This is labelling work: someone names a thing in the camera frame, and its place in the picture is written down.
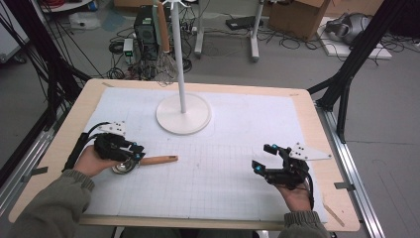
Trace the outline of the small white box green light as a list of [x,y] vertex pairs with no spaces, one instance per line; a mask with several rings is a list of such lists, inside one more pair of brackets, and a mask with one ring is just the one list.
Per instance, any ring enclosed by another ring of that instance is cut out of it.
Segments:
[[123,54],[127,64],[133,64],[135,60],[134,56],[134,41],[132,39],[125,39],[123,46]]

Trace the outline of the grey rounded device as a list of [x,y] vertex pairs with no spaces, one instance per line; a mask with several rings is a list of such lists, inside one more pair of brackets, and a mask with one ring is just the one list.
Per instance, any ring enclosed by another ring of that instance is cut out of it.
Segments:
[[366,30],[370,18],[362,13],[344,13],[335,20],[326,23],[326,33],[333,33],[343,43],[351,46]]

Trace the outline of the person's right hand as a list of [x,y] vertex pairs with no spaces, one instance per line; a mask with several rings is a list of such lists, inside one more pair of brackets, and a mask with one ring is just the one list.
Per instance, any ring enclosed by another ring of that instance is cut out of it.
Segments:
[[311,210],[309,193],[304,184],[300,184],[295,189],[288,189],[282,184],[277,185],[276,188],[291,212]]

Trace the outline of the clear plastic bag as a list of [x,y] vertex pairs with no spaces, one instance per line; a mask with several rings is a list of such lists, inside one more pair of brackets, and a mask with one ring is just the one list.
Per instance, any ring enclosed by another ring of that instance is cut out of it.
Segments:
[[72,29],[94,30],[101,26],[97,15],[93,12],[78,12],[68,16]]

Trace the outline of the black computer tower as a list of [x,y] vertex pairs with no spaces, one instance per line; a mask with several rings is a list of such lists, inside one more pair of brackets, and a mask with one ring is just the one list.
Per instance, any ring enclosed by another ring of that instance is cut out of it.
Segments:
[[142,60],[156,60],[158,58],[158,7],[156,5],[142,5],[134,23],[134,30],[140,49]]

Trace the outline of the white metal floor frame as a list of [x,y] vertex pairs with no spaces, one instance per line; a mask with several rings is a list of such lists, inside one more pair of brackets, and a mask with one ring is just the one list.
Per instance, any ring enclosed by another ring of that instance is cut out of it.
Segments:
[[[258,7],[255,14],[255,22],[250,30],[250,44],[251,44],[251,60],[257,62],[260,59],[259,43],[258,43],[258,31],[260,27],[260,21],[263,14],[263,5],[265,0],[258,0]],[[198,25],[196,32],[196,41],[194,47],[195,56],[200,59],[203,51],[204,43],[204,27],[203,27],[203,14],[205,6],[202,0],[198,0]]]

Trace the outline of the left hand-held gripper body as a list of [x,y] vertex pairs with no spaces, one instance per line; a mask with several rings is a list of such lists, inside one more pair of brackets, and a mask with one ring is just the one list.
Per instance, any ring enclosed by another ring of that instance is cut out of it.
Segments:
[[94,150],[101,159],[126,162],[130,159],[131,143],[125,139],[126,125],[124,121],[103,122],[95,126],[100,131],[96,134]]

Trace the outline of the large cardboard box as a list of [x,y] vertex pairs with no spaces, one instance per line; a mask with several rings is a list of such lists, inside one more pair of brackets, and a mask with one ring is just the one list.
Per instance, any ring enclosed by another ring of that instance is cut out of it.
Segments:
[[315,35],[331,0],[277,0],[268,27],[305,42]]

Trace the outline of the black flat box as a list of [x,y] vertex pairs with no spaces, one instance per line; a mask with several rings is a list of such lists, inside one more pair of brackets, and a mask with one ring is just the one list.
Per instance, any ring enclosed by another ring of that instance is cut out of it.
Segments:
[[256,22],[256,17],[249,16],[249,17],[228,19],[225,21],[225,24],[232,31],[242,30],[242,29],[252,30],[255,27],[255,22]]

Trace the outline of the white grid mat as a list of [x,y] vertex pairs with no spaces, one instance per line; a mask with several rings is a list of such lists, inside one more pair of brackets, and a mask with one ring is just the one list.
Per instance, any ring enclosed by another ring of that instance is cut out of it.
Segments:
[[304,140],[291,96],[202,93],[212,108],[200,132],[178,136],[158,124],[156,110],[174,92],[108,88],[89,123],[123,121],[126,138],[147,156],[176,155],[174,163],[139,166],[126,175],[95,177],[90,215],[280,221],[287,210],[277,190],[254,173],[258,161],[279,168],[266,144],[292,147]]

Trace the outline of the aluminium rail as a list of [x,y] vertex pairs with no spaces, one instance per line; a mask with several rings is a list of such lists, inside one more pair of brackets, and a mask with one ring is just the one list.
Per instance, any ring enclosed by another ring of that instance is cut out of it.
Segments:
[[344,182],[352,183],[355,190],[348,191],[356,209],[358,221],[369,238],[385,238],[383,229],[368,197],[364,182],[360,176],[351,151],[343,143],[336,132],[337,119],[333,112],[324,111],[316,106],[316,111],[321,120],[324,131],[330,142],[330,147],[338,163]]
[[64,109],[58,109],[56,119],[49,125],[47,112],[44,112],[0,170],[0,217],[11,207],[26,184],[21,182],[21,177],[38,168],[66,114]]

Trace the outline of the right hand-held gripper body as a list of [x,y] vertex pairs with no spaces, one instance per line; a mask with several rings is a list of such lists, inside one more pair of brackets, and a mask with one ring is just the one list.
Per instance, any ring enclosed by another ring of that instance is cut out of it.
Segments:
[[329,153],[301,143],[296,143],[292,148],[278,148],[278,155],[283,159],[282,168],[266,169],[265,180],[270,184],[283,184],[289,189],[295,189],[310,178],[307,161],[332,158]]

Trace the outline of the white flat board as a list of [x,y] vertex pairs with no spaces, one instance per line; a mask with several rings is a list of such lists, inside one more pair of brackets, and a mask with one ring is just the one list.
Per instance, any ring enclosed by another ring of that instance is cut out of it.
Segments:
[[[351,52],[350,47],[336,37],[334,33],[325,32],[328,21],[330,21],[329,17],[324,17],[321,20],[316,33],[317,39],[329,57],[346,58]],[[382,44],[377,44],[376,48],[370,53],[369,58],[372,60],[390,60],[392,55]]]

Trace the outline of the round white table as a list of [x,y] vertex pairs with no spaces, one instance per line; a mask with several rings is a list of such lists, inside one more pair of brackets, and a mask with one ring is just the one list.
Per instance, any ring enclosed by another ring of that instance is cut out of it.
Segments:
[[92,0],[81,0],[80,2],[70,2],[69,0],[65,0],[65,2],[62,5],[59,6],[47,6],[43,3],[40,4],[41,10],[43,12],[62,12],[62,11],[68,11],[73,10],[82,6],[87,5]]

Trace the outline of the white stand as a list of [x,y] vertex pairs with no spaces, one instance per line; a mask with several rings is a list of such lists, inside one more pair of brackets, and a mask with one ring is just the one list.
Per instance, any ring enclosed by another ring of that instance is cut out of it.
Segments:
[[178,70],[178,94],[162,100],[157,107],[157,121],[161,127],[176,135],[191,135],[204,129],[211,120],[211,107],[202,97],[185,92],[178,5],[181,0],[165,0],[170,4],[173,58]]

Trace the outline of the person's left hand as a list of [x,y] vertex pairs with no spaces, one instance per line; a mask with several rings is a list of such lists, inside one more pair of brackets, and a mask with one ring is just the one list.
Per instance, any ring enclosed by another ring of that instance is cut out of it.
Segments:
[[116,165],[118,165],[118,162],[101,159],[93,146],[87,146],[79,156],[73,168],[92,178],[99,175],[102,171]]

